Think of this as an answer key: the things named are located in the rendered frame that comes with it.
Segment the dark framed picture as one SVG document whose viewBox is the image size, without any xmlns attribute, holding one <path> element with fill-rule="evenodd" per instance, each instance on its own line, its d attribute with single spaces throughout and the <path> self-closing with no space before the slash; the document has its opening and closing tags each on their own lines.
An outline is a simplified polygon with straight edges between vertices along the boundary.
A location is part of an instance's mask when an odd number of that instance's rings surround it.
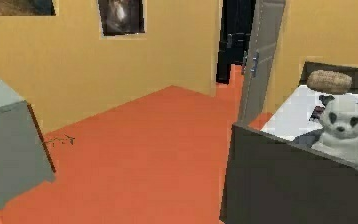
<svg viewBox="0 0 358 224">
<path fill-rule="evenodd" d="M 97 0 L 104 36 L 144 33 L 143 0 Z"/>
</svg>

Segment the grey room door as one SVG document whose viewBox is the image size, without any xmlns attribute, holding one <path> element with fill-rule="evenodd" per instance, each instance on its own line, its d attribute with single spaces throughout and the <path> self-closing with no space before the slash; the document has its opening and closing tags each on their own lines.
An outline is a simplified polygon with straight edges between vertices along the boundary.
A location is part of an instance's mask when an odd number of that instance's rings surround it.
<svg viewBox="0 0 358 224">
<path fill-rule="evenodd" d="M 263 109 L 286 0 L 256 0 L 238 120 L 248 125 Z M 255 77 L 252 58 L 259 51 Z"/>
</svg>

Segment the grey cabinet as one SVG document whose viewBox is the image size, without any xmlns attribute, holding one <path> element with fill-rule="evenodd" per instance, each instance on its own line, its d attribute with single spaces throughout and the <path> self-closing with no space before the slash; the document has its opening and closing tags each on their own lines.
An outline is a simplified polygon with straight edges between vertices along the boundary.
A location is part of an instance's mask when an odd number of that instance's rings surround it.
<svg viewBox="0 0 358 224">
<path fill-rule="evenodd" d="M 55 168 L 29 103 L 0 79 L 0 209 L 54 179 Z"/>
</svg>

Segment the tan round pillow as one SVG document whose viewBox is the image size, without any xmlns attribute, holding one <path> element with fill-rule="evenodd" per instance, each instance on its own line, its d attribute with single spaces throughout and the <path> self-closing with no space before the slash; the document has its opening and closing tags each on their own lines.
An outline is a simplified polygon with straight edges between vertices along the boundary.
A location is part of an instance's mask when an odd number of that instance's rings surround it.
<svg viewBox="0 0 358 224">
<path fill-rule="evenodd" d="M 351 76 L 335 71 L 317 70 L 307 78 L 310 89 L 329 94 L 345 94 L 351 85 Z"/>
</svg>

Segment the dark brown bed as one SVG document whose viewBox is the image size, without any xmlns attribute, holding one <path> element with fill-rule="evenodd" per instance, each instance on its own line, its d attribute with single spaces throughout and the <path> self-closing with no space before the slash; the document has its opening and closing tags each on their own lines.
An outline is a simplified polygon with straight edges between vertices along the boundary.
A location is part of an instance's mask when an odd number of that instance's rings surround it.
<svg viewBox="0 0 358 224">
<path fill-rule="evenodd" d="M 345 94 L 310 89 L 307 78 L 326 70 L 352 77 Z M 232 127 L 220 218 L 224 224 L 358 224 L 358 164 L 294 144 L 320 129 L 309 118 L 320 95 L 358 102 L 358 68 L 308 62 L 298 84 L 259 128 Z"/>
</svg>

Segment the brown framed picture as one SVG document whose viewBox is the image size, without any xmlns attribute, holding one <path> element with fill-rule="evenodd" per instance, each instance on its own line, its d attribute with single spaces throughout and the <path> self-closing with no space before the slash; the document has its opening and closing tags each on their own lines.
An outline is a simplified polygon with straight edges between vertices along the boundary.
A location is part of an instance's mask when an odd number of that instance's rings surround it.
<svg viewBox="0 0 358 224">
<path fill-rule="evenodd" d="M 0 16 L 55 16 L 53 0 L 0 0 Z"/>
</svg>

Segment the thin dry twig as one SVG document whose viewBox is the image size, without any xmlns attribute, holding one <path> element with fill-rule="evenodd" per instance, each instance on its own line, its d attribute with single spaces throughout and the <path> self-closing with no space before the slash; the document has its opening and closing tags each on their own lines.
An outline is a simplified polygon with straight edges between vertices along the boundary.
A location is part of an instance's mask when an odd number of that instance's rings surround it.
<svg viewBox="0 0 358 224">
<path fill-rule="evenodd" d="M 73 136 L 69 136 L 69 135 L 63 135 L 63 136 L 59 136 L 59 137 L 53 137 L 51 139 L 48 139 L 45 141 L 46 145 L 51 145 L 52 147 L 54 147 L 56 144 L 71 144 L 73 145 L 75 142 L 75 137 Z"/>
</svg>

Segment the white panda plush toy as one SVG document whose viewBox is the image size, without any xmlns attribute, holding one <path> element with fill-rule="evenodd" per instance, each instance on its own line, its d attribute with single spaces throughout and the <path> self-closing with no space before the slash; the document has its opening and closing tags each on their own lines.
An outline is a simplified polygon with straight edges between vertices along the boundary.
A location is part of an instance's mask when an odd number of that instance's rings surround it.
<svg viewBox="0 0 358 224">
<path fill-rule="evenodd" d="M 320 129 L 294 138 L 293 143 L 358 164 L 358 102 L 347 96 L 320 95 L 324 110 Z"/>
</svg>

